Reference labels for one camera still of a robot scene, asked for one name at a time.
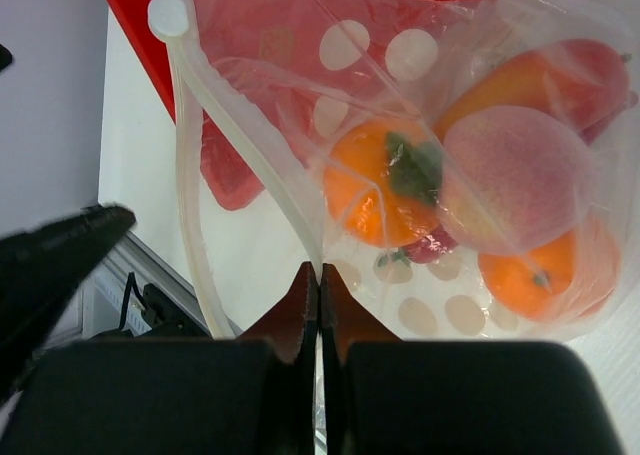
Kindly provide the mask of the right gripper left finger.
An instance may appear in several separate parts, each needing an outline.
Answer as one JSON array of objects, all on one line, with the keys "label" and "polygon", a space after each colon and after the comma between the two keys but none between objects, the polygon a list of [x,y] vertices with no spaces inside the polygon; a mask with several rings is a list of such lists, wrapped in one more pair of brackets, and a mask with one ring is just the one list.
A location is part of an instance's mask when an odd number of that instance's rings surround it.
[{"label": "right gripper left finger", "polygon": [[311,454],[317,282],[242,336],[102,338],[46,354],[9,419],[13,454]]}]

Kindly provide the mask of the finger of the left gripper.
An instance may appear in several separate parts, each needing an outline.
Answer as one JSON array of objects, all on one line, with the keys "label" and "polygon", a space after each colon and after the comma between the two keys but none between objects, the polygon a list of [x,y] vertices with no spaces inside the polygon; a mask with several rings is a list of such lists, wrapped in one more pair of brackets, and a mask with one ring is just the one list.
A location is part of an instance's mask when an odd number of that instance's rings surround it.
[{"label": "finger of the left gripper", "polygon": [[82,282],[135,223],[123,206],[95,205],[1,240],[3,400]]},{"label": "finger of the left gripper", "polygon": [[13,55],[9,49],[0,45],[0,71],[6,70],[13,63]]}]

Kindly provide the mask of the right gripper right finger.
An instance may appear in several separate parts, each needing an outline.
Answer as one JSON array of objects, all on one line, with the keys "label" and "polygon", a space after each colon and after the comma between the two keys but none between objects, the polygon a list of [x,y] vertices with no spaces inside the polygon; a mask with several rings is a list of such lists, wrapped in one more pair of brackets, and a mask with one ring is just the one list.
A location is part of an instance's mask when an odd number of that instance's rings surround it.
[{"label": "right gripper right finger", "polygon": [[325,265],[319,286],[331,454],[619,454],[596,384],[544,341],[403,341]]}]

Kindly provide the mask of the red chili pepper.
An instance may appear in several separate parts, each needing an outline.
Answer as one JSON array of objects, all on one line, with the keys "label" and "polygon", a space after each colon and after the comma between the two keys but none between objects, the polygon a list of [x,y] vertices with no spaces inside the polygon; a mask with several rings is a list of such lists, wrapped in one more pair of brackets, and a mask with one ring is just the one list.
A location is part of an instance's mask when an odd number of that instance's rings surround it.
[{"label": "red chili pepper", "polygon": [[[634,108],[638,102],[638,94],[630,91],[626,100],[615,110],[583,130],[580,134],[581,139],[587,145],[594,143],[623,112]],[[450,253],[457,245],[458,243],[444,228],[438,226],[423,239],[401,247],[392,253],[382,255],[376,262],[375,268],[383,268],[394,262],[429,264],[436,261],[439,257]]]}]

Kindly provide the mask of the orange persimmon fruit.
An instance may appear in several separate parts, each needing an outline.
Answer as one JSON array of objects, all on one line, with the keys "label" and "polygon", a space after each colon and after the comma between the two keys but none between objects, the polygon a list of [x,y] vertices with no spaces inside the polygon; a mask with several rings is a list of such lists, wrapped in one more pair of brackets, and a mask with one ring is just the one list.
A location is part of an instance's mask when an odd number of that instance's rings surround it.
[{"label": "orange persimmon fruit", "polygon": [[373,118],[332,147],[323,173],[327,209],[358,241],[378,248],[409,245],[438,225],[433,205],[392,188],[391,170],[427,140],[413,122]]}]

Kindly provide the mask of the orange round fruit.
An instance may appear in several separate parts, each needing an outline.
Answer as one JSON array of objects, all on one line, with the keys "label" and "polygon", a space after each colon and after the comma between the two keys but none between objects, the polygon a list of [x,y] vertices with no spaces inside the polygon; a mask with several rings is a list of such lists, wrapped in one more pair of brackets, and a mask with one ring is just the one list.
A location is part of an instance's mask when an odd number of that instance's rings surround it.
[{"label": "orange round fruit", "polygon": [[527,253],[477,257],[484,284],[507,309],[535,322],[582,318],[613,294],[621,250],[606,225],[588,216],[556,240]]}]

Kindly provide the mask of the clear dotted zip bag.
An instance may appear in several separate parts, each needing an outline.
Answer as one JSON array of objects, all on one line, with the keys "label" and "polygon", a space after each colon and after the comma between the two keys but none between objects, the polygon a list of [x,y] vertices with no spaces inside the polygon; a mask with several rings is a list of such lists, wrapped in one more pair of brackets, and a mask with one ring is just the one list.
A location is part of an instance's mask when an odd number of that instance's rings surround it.
[{"label": "clear dotted zip bag", "polygon": [[[168,52],[181,228],[213,335],[248,329],[304,263],[316,279],[334,266],[359,304],[411,338],[567,339],[638,293],[639,102],[594,143],[581,139],[596,157],[595,199],[568,231],[595,216],[621,250],[613,294],[587,317],[546,323],[517,315],[486,288],[481,253],[456,240],[432,263],[375,268],[404,246],[358,241],[330,216],[323,191],[330,151],[349,130],[373,118],[413,122],[427,140],[403,150],[392,188],[431,203],[442,226],[444,138],[432,125],[502,63],[561,40],[593,39],[631,56],[631,90],[639,95],[639,41],[612,7],[596,0],[151,0],[148,22]],[[222,208],[201,172],[210,126],[263,186],[242,209]]]}]

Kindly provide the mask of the pink peach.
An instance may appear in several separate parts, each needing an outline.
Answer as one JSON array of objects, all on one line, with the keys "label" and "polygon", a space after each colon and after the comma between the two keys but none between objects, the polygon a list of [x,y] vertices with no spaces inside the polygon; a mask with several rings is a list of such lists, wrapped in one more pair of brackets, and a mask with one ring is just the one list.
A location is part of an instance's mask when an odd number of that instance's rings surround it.
[{"label": "pink peach", "polygon": [[570,127],[499,105],[455,122],[443,141],[438,217],[460,245],[519,254],[573,228],[595,199],[596,157]]}]

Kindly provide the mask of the red yellow mango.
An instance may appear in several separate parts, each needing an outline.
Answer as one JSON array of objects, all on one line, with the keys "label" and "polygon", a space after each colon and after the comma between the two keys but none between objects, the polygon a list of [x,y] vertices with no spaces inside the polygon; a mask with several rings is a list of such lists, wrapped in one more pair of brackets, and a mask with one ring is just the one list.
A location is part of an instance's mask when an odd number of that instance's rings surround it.
[{"label": "red yellow mango", "polygon": [[584,134],[587,144],[638,103],[631,56],[593,39],[565,39],[520,53],[474,84],[432,125],[442,140],[458,120],[497,105],[532,108]]}]

